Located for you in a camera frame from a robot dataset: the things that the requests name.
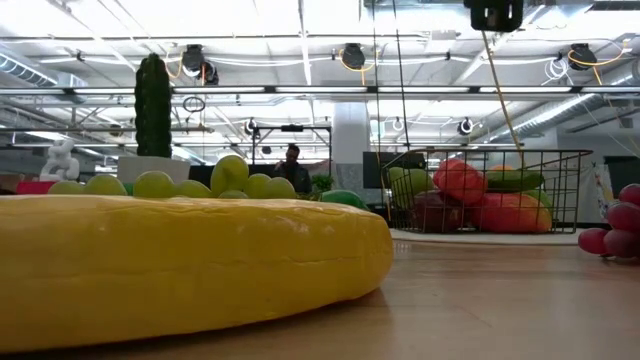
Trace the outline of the person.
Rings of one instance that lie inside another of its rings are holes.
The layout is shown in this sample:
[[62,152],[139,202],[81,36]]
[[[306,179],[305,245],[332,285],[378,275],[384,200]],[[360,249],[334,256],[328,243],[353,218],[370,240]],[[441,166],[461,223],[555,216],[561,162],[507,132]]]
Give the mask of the person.
[[311,177],[308,170],[298,162],[299,154],[299,147],[290,144],[286,151],[285,160],[275,165],[273,176],[286,178],[297,193],[309,194],[312,192]]

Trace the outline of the red orange mango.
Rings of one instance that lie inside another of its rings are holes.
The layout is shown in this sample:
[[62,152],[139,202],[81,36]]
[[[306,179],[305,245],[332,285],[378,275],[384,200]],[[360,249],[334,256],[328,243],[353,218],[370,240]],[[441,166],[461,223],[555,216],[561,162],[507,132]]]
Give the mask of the red orange mango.
[[470,210],[471,223],[483,232],[547,233],[549,209],[537,198],[521,193],[486,193]]

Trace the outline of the dark red pomegranate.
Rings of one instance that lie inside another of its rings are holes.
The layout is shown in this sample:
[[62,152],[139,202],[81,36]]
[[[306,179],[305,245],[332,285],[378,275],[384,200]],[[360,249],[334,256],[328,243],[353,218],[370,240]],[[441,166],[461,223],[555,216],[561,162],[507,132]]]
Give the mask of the dark red pomegranate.
[[464,225],[463,205],[440,190],[414,196],[411,225],[422,233],[455,232]]

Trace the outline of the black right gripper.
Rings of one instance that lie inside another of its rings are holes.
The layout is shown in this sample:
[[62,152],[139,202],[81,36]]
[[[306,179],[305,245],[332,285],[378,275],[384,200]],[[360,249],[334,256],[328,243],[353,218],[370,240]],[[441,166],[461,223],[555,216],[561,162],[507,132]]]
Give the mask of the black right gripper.
[[463,4],[474,30],[513,32],[523,21],[524,0],[463,0]]

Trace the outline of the green pear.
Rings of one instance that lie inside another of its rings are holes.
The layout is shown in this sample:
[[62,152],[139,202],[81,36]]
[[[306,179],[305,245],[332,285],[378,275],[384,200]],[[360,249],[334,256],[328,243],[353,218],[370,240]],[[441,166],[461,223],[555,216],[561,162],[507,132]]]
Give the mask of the green pear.
[[392,199],[397,208],[405,210],[413,205],[415,195],[434,188],[431,176],[423,169],[391,167],[389,179]]

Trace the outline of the green grape bunch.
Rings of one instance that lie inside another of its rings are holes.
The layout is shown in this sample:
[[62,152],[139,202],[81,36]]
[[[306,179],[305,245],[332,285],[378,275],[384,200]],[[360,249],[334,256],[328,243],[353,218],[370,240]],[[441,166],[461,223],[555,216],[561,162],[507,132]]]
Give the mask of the green grape bunch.
[[214,166],[209,186],[197,180],[175,183],[162,171],[140,174],[133,184],[125,185],[111,175],[96,175],[85,184],[60,181],[53,184],[49,195],[109,195],[166,199],[171,197],[220,199],[296,199],[292,183],[283,177],[266,174],[250,175],[248,164],[239,156],[228,155]]

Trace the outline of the black distant monitor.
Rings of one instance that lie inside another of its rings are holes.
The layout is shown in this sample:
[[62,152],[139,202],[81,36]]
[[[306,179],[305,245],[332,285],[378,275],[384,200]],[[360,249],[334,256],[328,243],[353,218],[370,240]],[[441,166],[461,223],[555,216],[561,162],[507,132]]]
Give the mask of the black distant monitor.
[[388,185],[386,171],[391,167],[406,169],[425,169],[426,160],[422,153],[394,153],[394,152],[364,152],[363,187],[365,189],[381,189],[382,184]]

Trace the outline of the yellow banana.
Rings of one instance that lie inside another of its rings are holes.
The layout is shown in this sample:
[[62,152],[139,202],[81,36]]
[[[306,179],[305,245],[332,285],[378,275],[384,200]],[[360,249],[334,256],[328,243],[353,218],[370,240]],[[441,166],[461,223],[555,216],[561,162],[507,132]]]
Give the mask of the yellow banana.
[[0,197],[0,353],[223,329],[376,289],[385,220],[302,200]]

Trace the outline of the green cactus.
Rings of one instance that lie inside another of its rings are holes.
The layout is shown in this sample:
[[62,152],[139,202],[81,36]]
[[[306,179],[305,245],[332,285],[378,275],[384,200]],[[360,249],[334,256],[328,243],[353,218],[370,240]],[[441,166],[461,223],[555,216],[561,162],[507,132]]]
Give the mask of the green cactus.
[[141,61],[134,96],[137,155],[170,158],[172,94],[166,65],[156,53]]

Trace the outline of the red box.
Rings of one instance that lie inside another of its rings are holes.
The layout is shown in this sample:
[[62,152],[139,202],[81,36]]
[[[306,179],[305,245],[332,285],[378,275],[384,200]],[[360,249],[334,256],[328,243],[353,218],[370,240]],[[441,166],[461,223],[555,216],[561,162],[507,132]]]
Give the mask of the red box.
[[47,194],[55,181],[21,181],[16,185],[18,195]]

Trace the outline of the black distant rig frame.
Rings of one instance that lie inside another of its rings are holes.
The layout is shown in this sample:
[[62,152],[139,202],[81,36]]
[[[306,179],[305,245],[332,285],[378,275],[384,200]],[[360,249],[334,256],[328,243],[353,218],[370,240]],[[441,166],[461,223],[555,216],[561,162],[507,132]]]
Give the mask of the black distant rig frame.
[[[255,133],[257,131],[262,132],[265,130],[265,133],[261,134],[260,140],[256,140]],[[320,131],[325,130],[328,132],[328,139],[323,138],[320,135]],[[316,126],[316,125],[299,125],[299,124],[288,124],[288,125],[280,125],[280,126],[259,126],[253,125],[250,128],[250,138],[251,138],[251,164],[256,164],[256,147],[261,144],[273,131],[286,132],[286,133],[297,133],[304,131],[311,131],[316,135],[318,139],[320,139],[324,145],[328,148],[328,175],[333,175],[333,128],[331,126]]]

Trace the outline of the red grape bunch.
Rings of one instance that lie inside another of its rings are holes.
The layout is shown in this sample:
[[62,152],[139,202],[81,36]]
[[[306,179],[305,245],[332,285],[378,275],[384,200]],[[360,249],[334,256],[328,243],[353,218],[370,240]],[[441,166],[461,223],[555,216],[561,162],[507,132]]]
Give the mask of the red grape bunch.
[[629,184],[607,210],[610,230],[590,228],[578,236],[581,250],[601,257],[640,258],[640,184]]

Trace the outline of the white plate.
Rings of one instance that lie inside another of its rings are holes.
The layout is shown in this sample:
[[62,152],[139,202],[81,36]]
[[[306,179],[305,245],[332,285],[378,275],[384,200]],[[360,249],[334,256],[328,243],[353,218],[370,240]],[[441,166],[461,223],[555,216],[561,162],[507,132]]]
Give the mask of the white plate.
[[575,234],[491,234],[491,233],[450,233],[450,234],[422,234],[404,230],[391,229],[394,240],[429,242],[429,243],[453,243],[453,244],[478,244],[478,245],[523,245],[523,246],[571,246],[578,244],[578,235]]

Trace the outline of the red bell pepper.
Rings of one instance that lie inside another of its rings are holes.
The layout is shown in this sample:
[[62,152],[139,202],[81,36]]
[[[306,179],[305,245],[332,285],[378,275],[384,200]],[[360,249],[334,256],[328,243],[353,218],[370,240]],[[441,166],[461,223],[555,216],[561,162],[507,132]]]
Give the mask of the red bell pepper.
[[433,182],[445,195],[465,205],[480,202],[488,188],[484,174],[459,159],[441,162]]

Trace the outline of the large green lime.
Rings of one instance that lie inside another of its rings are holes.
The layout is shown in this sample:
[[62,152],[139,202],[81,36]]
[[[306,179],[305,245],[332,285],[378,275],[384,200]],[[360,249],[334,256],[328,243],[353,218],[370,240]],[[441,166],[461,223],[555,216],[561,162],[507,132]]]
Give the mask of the large green lime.
[[350,190],[335,189],[323,192],[320,195],[319,200],[327,203],[337,203],[343,205],[350,205],[361,210],[368,211],[368,206],[360,198],[358,194]]

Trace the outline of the green cucumber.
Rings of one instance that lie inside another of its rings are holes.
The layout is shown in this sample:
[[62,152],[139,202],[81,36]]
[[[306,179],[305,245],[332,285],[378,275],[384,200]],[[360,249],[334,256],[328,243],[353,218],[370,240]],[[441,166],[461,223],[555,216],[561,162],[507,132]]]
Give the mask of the green cucumber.
[[486,173],[486,179],[492,193],[533,190],[544,182],[544,176],[533,170],[493,170]]

